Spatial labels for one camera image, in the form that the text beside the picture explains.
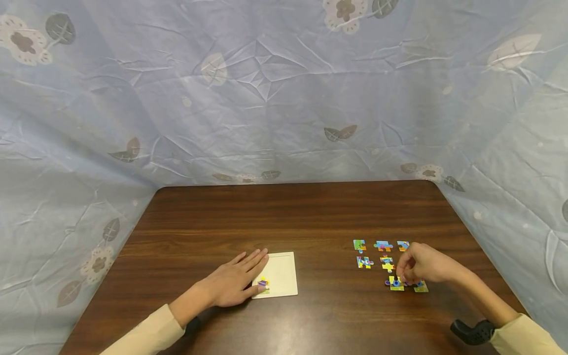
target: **puzzle piece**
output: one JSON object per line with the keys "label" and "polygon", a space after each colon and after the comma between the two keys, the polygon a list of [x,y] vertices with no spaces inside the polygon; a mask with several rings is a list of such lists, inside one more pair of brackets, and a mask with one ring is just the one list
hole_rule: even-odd
{"label": "puzzle piece", "polygon": [[381,262],[394,262],[394,259],[388,256],[387,254],[383,254],[383,257],[380,258]]}
{"label": "puzzle piece", "polygon": [[392,271],[396,269],[396,267],[393,264],[387,262],[383,265],[383,269],[387,270],[389,274],[392,274]]}
{"label": "puzzle piece", "polygon": [[386,240],[377,240],[373,246],[379,249],[380,252],[389,252],[390,248],[392,248],[392,244],[389,244]]}
{"label": "puzzle piece", "polygon": [[385,285],[390,286],[391,291],[404,291],[404,284],[400,281],[400,277],[395,279],[394,276],[389,276],[389,280],[385,281]]}
{"label": "puzzle piece", "polygon": [[426,281],[422,280],[418,283],[418,285],[416,285],[414,287],[414,292],[418,292],[418,293],[427,293],[428,291],[428,286],[426,286]]}
{"label": "puzzle piece", "polygon": [[353,247],[359,251],[359,254],[363,254],[363,250],[367,250],[365,239],[353,239]]}
{"label": "puzzle piece", "polygon": [[259,284],[260,286],[264,286],[264,287],[265,287],[265,290],[260,293],[261,295],[270,293],[270,281],[268,281],[267,279],[265,279],[264,276],[260,278],[260,281],[258,282],[258,284]]}
{"label": "puzzle piece", "polygon": [[426,281],[422,280],[419,283],[417,283],[416,285],[410,285],[408,282],[404,283],[405,286],[408,287],[413,287],[414,288],[414,292],[416,293],[427,293],[430,292],[428,291],[428,286],[426,286]]}
{"label": "puzzle piece", "polygon": [[359,267],[359,269],[362,269],[363,266],[365,267],[365,269],[370,269],[371,265],[375,265],[375,263],[370,261],[368,256],[357,257],[357,266]]}
{"label": "puzzle piece", "polygon": [[401,252],[405,252],[408,246],[410,245],[409,242],[404,240],[397,240],[396,243],[399,245],[398,250],[400,250]]}

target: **wrinkled fabric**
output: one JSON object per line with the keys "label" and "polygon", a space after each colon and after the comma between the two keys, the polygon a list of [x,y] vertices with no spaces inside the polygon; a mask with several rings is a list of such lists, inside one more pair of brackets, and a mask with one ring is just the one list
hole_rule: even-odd
{"label": "wrinkled fabric", "polygon": [[568,4],[0,3],[0,354],[57,353],[163,186],[427,179],[568,328]]}

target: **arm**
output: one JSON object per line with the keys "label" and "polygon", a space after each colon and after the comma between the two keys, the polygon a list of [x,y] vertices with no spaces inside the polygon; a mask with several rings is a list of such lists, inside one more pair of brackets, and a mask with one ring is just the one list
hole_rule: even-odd
{"label": "arm", "polygon": [[396,274],[402,281],[451,282],[463,289],[496,326],[492,345],[502,355],[566,355],[550,334],[517,313],[475,273],[426,244],[412,243],[402,254]]}
{"label": "arm", "polygon": [[247,257],[242,253],[221,265],[170,305],[151,314],[101,355],[155,355],[181,338],[186,325],[207,308],[236,306],[263,292],[262,286],[247,286],[266,266],[267,253],[266,249],[256,250]]}

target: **wooden table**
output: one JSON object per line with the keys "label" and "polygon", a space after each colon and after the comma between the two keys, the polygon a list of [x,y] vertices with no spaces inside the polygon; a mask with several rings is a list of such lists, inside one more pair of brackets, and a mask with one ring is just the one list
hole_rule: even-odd
{"label": "wooden table", "polygon": [[[375,265],[358,269],[353,239]],[[295,253],[298,296],[213,310],[167,354],[495,354],[450,331],[483,317],[444,284],[390,291],[375,240],[428,243],[524,311],[425,181],[169,187],[156,193],[61,354],[98,354],[242,250]],[[397,262],[400,252],[390,253]]]}

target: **black wrist strap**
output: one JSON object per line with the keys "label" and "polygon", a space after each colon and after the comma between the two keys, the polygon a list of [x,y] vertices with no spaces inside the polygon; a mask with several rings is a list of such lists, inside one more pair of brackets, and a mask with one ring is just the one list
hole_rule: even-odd
{"label": "black wrist strap", "polygon": [[470,328],[461,320],[456,319],[450,326],[450,330],[467,345],[481,345],[491,340],[495,326],[486,319]]}

